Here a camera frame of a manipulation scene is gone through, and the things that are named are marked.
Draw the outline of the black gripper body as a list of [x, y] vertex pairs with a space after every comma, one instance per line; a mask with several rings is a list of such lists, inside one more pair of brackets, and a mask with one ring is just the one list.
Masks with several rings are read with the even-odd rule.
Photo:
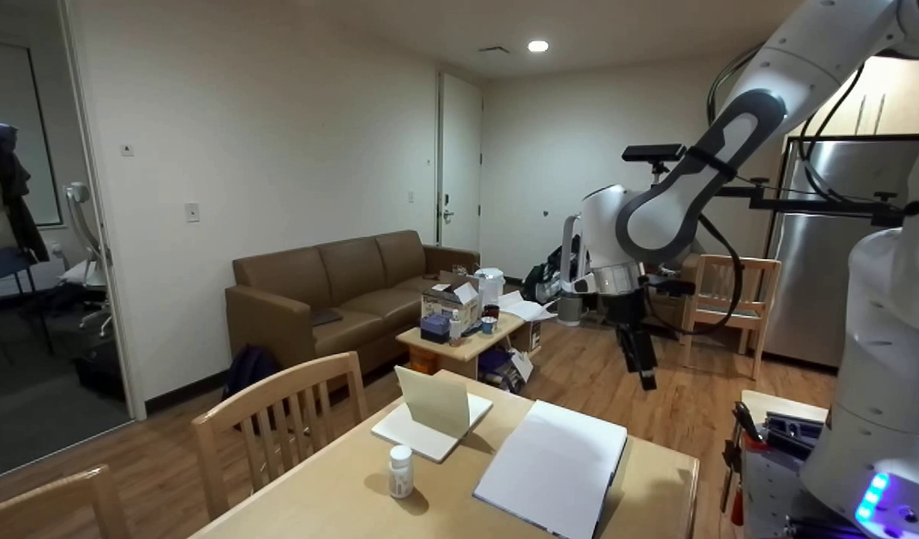
[[618, 329], [618, 341], [625, 357], [625, 369], [640, 378], [643, 389], [655, 386], [655, 351], [651, 333], [643, 329], [643, 293], [607, 297], [607, 320]]

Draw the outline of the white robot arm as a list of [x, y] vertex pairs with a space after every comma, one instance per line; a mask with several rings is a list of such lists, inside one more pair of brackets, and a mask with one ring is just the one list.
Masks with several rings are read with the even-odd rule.
[[[806, 0], [663, 184], [646, 193], [613, 184], [582, 202], [586, 282], [634, 374], [655, 374], [640, 329], [643, 272], [682, 257], [703, 206], [742, 163], [874, 53], [919, 58], [919, 0]], [[799, 486], [869, 535], [919, 539], [919, 163], [902, 221], [850, 248], [839, 389]]]

